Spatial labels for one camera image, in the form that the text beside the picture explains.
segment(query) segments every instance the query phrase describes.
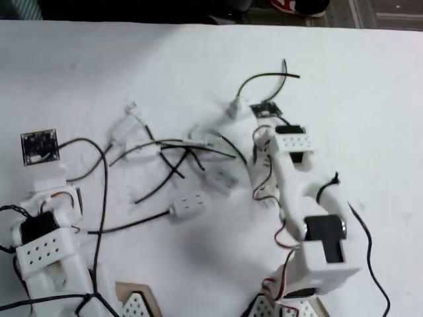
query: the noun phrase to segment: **white table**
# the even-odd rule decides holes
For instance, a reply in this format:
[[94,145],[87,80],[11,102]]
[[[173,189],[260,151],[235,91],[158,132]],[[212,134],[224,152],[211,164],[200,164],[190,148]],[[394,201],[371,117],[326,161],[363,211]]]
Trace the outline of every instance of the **white table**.
[[[301,80],[288,80],[276,102],[287,119],[313,130],[371,229],[373,267],[391,297],[391,315],[413,316],[423,283],[422,56],[423,34],[417,32],[2,21],[1,204],[18,203],[30,187],[20,133],[55,127],[59,142],[87,136],[106,145],[124,104],[135,100],[157,137],[182,136],[220,115],[248,76],[279,70],[284,57]],[[275,84],[275,78],[257,80],[244,94],[258,100]],[[62,152],[72,175],[96,156],[87,145]],[[164,316],[239,316],[284,258],[272,240],[276,213],[251,203],[239,160],[225,164],[243,188],[231,197],[212,192],[207,215],[183,224],[161,219],[103,241],[100,258],[115,278],[150,285]],[[177,192],[204,187],[184,164],[186,180],[174,176],[159,194],[131,205],[167,172],[160,160],[111,169],[106,226],[161,212]],[[97,228],[100,168],[81,189],[83,225]],[[8,244],[14,215],[0,217],[0,241]],[[93,245],[87,244],[89,259]],[[1,304],[26,298],[11,257],[0,254],[0,266]],[[385,309],[367,269],[323,302],[331,316],[381,316]]]

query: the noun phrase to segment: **perforated plate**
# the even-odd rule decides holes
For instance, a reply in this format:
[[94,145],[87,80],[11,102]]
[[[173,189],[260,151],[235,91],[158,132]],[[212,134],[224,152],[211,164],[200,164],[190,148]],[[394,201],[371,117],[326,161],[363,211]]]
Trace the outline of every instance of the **perforated plate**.
[[278,145],[285,152],[307,152],[314,150],[313,144],[306,133],[279,135]]
[[150,317],[141,294],[132,293],[124,306],[122,317]]
[[269,300],[264,295],[258,296],[251,308],[249,317],[273,317],[273,315],[274,309]]
[[77,250],[73,232],[68,228],[57,229],[16,249],[22,275],[46,267],[56,261],[74,254]]
[[315,310],[313,309],[313,307],[310,305],[309,302],[300,302],[290,306],[293,306],[299,309],[298,316],[295,310],[290,308],[283,308],[284,309],[284,313],[282,314],[283,317],[324,317],[324,316],[319,316],[315,312]]
[[[283,308],[283,317],[327,317],[327,315],[317,314],[310,302],[295,302],[289,306],[297,308],[299,314],[297,315],[294,309]],[[256,298],[248,317],[279,317],[279,311],[279,309],[274,311],[268,299],[261,295]]]

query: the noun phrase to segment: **black cable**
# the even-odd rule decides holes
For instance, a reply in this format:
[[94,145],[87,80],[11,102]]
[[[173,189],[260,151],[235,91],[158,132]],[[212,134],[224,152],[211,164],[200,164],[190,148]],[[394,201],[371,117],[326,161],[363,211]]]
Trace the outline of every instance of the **black cable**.
[[283,118],[283,117],[279,117],[279,116],[275,116],[275,118],[278,118],[279,120],[282,120],[286,125],[291,125],[289,122],[288,122],[288,120],[286,120],[285,118]]
[[[182,155],[182,157],[180,158],[179,162],[175,165],[175,168],[178,168],[182,162],[185,160],[185,158],[188,156],[189,151],[185,150],[184,154]],[[138,204],[138,203],[142,203],[143,201],[145,201],[147,198],[150,198],[152,195],[154,195],[155,193],[157,193],[172,177],[174,171],[171,171],[166,178],[151,192],[149,192],[147,195],[145,195],[144,197],[136,200],[134,202],[134,204]]]
[[0,312],[5,310],[18,308],[21,306],[32,305],[32,304],[39,304],[41,302],[51,302],[52,300],[59,300],[59,299],[82,299],[89,294],[68,294],[68,295],[57,295],[57,296],[50,296],[50,297],[42,297],[40,299],[26,299],[26,300],[19,300],[17,302],[12,302],[11,304],[6,304],[0,306]]
[[[179,147],[167,147],[167,146],[164,146],[161,149],[162,150],[169,150],[169,149],[175,149],[175,148],[179,148]],[[191,154],[192,157],[194,157],[194,160],[196,161],[196,163],[197,163],[198,167],[200,168],[200,170],[202,170],[202,171],[205,171],[206,170],[204,168],[203,164],[201,163],[200,159],[198,158],[198,155],[193,150],[187,149],[185,147],[181,147],[181,149],[187,150],[189,152],[189,154]]]
[[95,143],[94,141],[84,138],[84,137],[79,137],[73,140],[70,140],[68,142],[65,142],[63,144],[61,144],[59,146],[59,149],[62,149],[72,143],[75,142],[88,142],[90,144],[92,144],[97,151],[100,153],[101,155],[101,159],[103,161],[103,165],[104,165],[104,193],[103,193],[103,202],[102,202],[102,214],[101,214],[101,222],[100,222],[100,229],[99,229],[99,234],[98,234],[98,238],[97,238],[97,244],[96,244],[96,248],[95,248],[95,254],[94,254],[94,264],[93,264],[93,289],[94,289],[94,293],[98,293],[97,289],[98,289],[98,285],[97,285],[97,265],[98,265],[98,255],[100,254],[100,244],[101,244],[101,237],[102,237],[102,231],[104,228],[104,220],[106,218],[106,205],[107,205],[107,189],[108,189],[108,164],[107,164],[107,159],[106,159],[106,155],[104,154],[104,152],[102,151],[102,149],[97,145],[97,143]]
[[4,205],[0,207],[0,211],[4,211],[4,210],[13,210],[13,211],[16,211],[17,213],[20,213],[22,216],[26,218],[32,218],[32,215],[30,215],[30,213],[25,208],[22,208],[16,205]]
[[[286,60],[283,59],[282,60],[282,73],[287,73],[287,72],[288,72],[288,67],[286,65]],[[283,76],[282,80],[280,81],[279,87],[275,90],[275,92],[270,97],[264,99],[263,102],[271,101],[271,99],[275,98],[279,94],[279,92],[282,90],[282,88],[284,87],[285,82],[286,82],[286,76]]]
[[120,317],[100,293],[97,293],[95,297],[104,305],[104,307],[106,307],[106,309],[113,315],[113,317]]
[[217,132],[217,133],[227,144],[229,144],[232,147],[232,149],[234,149],[234,151],[239,155],[240,159],[243,160],[244,164],[247,165],[247,160],[246,160],[244,154],[242,154],[242,152],[235,146],[235,144],[233,144],[228,138],[224,137],[219,132]]
[[[319,203],[320,197],[322,195],[322,192],[325,190],[325,188],[327,188],[330,185],[335,185],[335,184],[337,185],[339,183],[340,183],[340,181],[338,179],[338,173],[336,173],[335,176],[334,176],[334,178],[330,182],[328,182],[327,184],[323,185],[319,189],[319,191],[317,192],[317,195],[316,195],[316,202]],[[373,268],[371,266],[371,248],[373,246],[373,239],[371,238],[370,230],[368,229],[367,225],[365,224],[365,222],[363,221],[363,219],[360,217],[360,215],[351,206],[351,204],[348,203],[348,205],[350,206],[350,209],[352,211],[352,214],[355,216],[355,218],[361,224],[361,226],[363,227],[363,230],[365,232],[365,235],[367,236],[367,241],[368,241],[368,245],[367,245],[367,256],[366,256],[367,267],[369,268],[370,276],[373,279],[373,282],[375,282],[377,288],[381,291],[382,295],[385,297],[385,300],[386,300],[387,305],[386,305],[386,309],[385,309],[382,317],[386,317],[386,316],[388,316],[389,310],[391,309],[391,300],[389,299],[388,294],[385,292],[385,290],[383,289],[383,287],[381,286],[381,284],[377,280],[377,278],[376,278],[376,276],[375,276],[375,274],[373,272]]]
[[[22,207],[16,206],[16,205],[4,205],[2,207],[0,207],[0,211],[4,211],[4,210],[13,210],[16,211],[17,213],[21,214],[22,216],[26,217],[26,218],[32,218],[32,215],[30,215],[30,213]],[[0,251],[8,253],[8,254],[14,254],[16,253],[16,248],[10,246],[9,248],[0,245]]]
[[206,168],[203,166],[203,164],[201,163],[200,159],[198,158],[197,154],[193,151],[193,150],[189,150],[188,152],[192,155],[192,157],[194,157],[194,160],[197,162],[198,167],[200,168],[200,170],[205,171]]
[[[153,136],[153,132],[151,132],[150,127],[147,124],[143,124],[145,131],[148,134],[148,137],[150,138],[150,140],[156,142],[156,144],[159,144],[156,139]],[[174,166],[169,162],[169,160],[167,159],[167,157],[160,152],[159,156],[163,159],[163,162],[166,163],[167,166],[169,166],[171,168],[171,170],[174,170]],[[183,174],[181,174],[178,170],[174,170],[175,173],[177,173],[181,178],[185,178],[185,176]]]
[[[156,215],[153,215],[153,216],[150,216],[150,217],[138,220],[138,221],[134,221],[132,223],[128,223],[127,225],[123,225],[123,226],[115,227],[115,228],[110,228],[110,229],[104,229],[103,234],[117,232],[117,231],[121,231],[121,230],[130,228],[130,227],[138,226],[142,223],[147,223],[149,221],[152,221],[152,220],[155,220],[155,219],[158,219],[158,218],[164,217],[166,215],[170,215],[170,214],[171,214],[171,212],[168,210],[168,211],[158,213]],[[87,234],[99,234],[99,231],[87,231]]]
[[327,182],[325,185],[323,185],[322,187],[320,187],[320,189],[318,190],[318,192],[317,192],[317,195],[316,195],[316,202],[318,203],[318,204],[320,204],[320,198],[321,198],[321,196],[322,196],[322,193],[323,193],[323,191],[328,187],[328,186],[330,186],[330,185],[338,185],[339,183],[340,183],[340,180],[339,180],[339,178],[338,178],[338,176],[339,176],[339,174],[338,174],[338,172],[336,172],[335,173],[335,176],[332,178],[332,180],[330,180],[329,182]]
[[[107,148],[104,150],[104,154],[107,154],[112,148],[113,148],[113,144],[110,143],[107,146]],[[84,178],[90,176],[95,171],[95,169],[100,164],[100,162],[101,162],[101,157],[96,161],[96,163],[93,165],[93,167],[88,172],[86,172],[84,175],[81,175],[80,177],[76,177],[76,178],[71,178],[70,180],[66,180],[66,182],[77,182],[79,180],[83,180]]]
[[292,77],[292,78],[300,78],[299,75],[294,75],[294,74],[289,74],[289,73],[262,73],[262,74],[257,74],[257,75],[251,76],[250,78],[248,78],[246,81],[243,82],[243,84],[238,89],[237,97],[239,97],[241,95],[241,91],[243,90],[244,86],[247,83],[249,83],[251,80],[253,80],[255,78],[259,78],[259,77],[266,77],[266,76],[285,76],[285,77]]
[[208,147],[201,147],[201,146],[198,146],[198,145],[183,145],[183,144],[181,144],[181,145],[173,145],[173,144],[168,144],[168,143],[161,143],[161,144],[163,144],[166,147],[174,147],[174,148],[181,148],[181,149],[191,149],[191,150],[203,150],[203,151],[207,151],[207,152],[217,153],[217,154],[223,155],[225,157],[230,157],[231,159],[233,159],[233,158],[235,159],[236,158],[233,155],[230,155],[228,153],[224,153],[224,152],[221,152],[221,151],[218,151],[218,150],[210,149]]
[[180,139],[163,139],[163,140],[156,140],[156,141],[152,141],[152,142],[148,142],[148,143],[137,145],[136,147],[133,147],[132,149],[130,149],[130,150],[126,151],[126,152],[123,152],[116,160],[114,160],[112,163],[110,163],[109,167],[112,167],[119,160],[121,160],[122,158],[124,158],[126,155],[128,155],[128,154],[130,154],[130,153],[132,153],[132,152],[134,152],[136,150],[140,150],[143,147],[147,147],[149,145],[155,145],[155,144],[160,143],[160,142],[182,142],[182,140],[180,140]]
[[385,297],[386,309],[385,309],[382,317],[386,317],[386,316],[388,316],[389,310],[391,309],[391,301],[389,300],[388,294],[385,292],[385,290],[383,289],[383,287],[381,286],[381,284],[377,280],[377,278],[376,278],[376,276],[373,272],[373,268],[371,266],[370,258],[371,258],[371,247],[373,246],[373,240],[371,239],[370,231],[369,231],[367,225],[364,223],[363,219],[360,217],[360,215],[354,210],[354,208],[350,204],[348,204],[348,205],[350,206],[350,209],[351,209],[353,215],[355,216],[355,218],[357,218],[358,222],[363,227],[365,235],[367,236],[367,240],[369,242],[368,247],[367,247],[367,256],[366,256],[367,266],[369,268],[369,272],[370,272],[371,278],[373,279],[373,282],[375,282],[377,288],[381,291],[382,295]]

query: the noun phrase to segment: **circuit board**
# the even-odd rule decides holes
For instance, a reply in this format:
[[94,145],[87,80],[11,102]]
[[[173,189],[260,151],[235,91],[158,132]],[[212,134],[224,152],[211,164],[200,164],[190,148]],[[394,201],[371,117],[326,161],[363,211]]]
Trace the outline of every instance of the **circuit board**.
[[60,159],[55,129],[23,133],[20,142],[25,166]]

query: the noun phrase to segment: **red shoe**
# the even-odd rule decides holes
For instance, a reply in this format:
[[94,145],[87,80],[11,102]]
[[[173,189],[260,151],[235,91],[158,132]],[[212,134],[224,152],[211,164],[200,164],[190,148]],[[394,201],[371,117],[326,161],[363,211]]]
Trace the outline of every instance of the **red shoe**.
[[291,15],[320,18],[325,15],[329,0],[270,0],[277,10]]

